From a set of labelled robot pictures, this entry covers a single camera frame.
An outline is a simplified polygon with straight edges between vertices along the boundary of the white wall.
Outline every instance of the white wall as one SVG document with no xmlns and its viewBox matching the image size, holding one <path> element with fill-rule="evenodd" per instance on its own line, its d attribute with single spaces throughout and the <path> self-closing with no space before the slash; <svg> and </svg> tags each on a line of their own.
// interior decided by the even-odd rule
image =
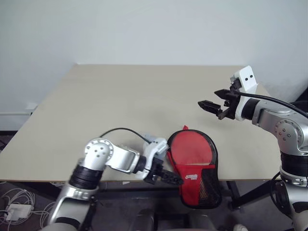
<svg viewBox="0 0 308 231">
<path fill-rule="evenodd" d="M 307 4 L 2 0 L 0 111 L 40 103 L 74 63 L 249 64 L 272 96 L 294 100 L 308 84 Z M 0 130 L 25 119 L 0 117 Z"/>
</svg>

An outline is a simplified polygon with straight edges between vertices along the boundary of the power adapter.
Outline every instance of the power adapter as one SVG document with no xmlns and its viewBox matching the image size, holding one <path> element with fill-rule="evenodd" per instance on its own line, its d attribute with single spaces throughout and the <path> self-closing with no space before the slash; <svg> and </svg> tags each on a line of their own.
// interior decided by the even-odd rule
<svg viewBox="0 0 308 231">
<path fill-rule="evenodd" d="M 20 218 L 28 218 L 32 209 L 32 205 L 10 204 L 6 208 L 8 214 L 6 215 L 5 219 L 9 221 L 16 221 Z"/>
</svg>

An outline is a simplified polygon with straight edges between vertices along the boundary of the red fabric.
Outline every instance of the red fabric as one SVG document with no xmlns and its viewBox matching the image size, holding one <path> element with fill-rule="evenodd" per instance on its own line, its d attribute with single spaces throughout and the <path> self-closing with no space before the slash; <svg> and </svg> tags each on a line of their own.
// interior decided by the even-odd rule
<svg viewBox="0 0 308 231">
<path fill-rule="evenodd" d="M 172 140 L 171 151 L 167 155 L 174 169 L 184 180 L 180 194 L 188 205 L 199 204 L 202 169 L 215 168 L 212 150 L 206 139 L 194 131 L 180 132 Z"/>
</svg>

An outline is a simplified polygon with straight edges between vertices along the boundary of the table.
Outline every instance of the table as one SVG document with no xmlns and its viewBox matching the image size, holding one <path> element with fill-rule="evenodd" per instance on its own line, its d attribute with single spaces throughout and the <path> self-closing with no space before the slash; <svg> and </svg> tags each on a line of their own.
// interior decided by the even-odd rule
<svg viewBox="0 0 308 231">
<path fill-rule="evenodd" d="M 276 138 L 250 121 L 219 121 L 197 104 L 205 99 L 223 104 L 213 92 L 227 89 L 241 68 L 75 65 L 0 154 L 0 179 L 67 180 L 87 141 L 104 131 L 127 127 L 168 138 L 184 125 L 213 139 L 219 179 L 270 179 L 280 165 Z M 268 95 L 261 85 L 257 92 Z M 142 150 L 143 141 L 127 131 L 106 137 Z M 134 177 L 107 169 L 103 180 Z"/>
</svg>

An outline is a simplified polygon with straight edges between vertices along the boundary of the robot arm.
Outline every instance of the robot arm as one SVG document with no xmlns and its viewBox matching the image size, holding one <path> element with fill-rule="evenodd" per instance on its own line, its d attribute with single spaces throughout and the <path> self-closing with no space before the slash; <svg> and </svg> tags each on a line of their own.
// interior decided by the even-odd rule
<svg viewBox="0 0 308 231">
<path fill-rule="evenodd" d="M 221 106 L 209 101 L 198 104 L 206 111 L 214 113 L 219 119 L 228 117 L 242 121 L 248 119 L 252 124 L 272 133 L 278 141 L 282 165 L 281 182 L 276 183 L 277 207 L 292 218 L 296 231 L 308 230 L 308 119 L 298 110 L 284 105 L 247 97 L 254 94 L 257 83 L 251 67 L 236 72 L 231 78 L 230 90 L 215 92 L 225 99 Z"/>
<path fill-rule="evenodd" d="M 85 147 L 70 180 L 63 186 L 43 231 L 86 230 L 95 209 L 95 195 L 106 166 L 136 179 L 154 184 L 159 176 L 169 184 L 182 184 L 182 179 L 162 167 L 157 154 L 168 148 L 167 141 L 157 138 L 144 149 L 143 155 L 128 147 L 117 146 L 107 139 L 96 138 Z"/>
</svg>

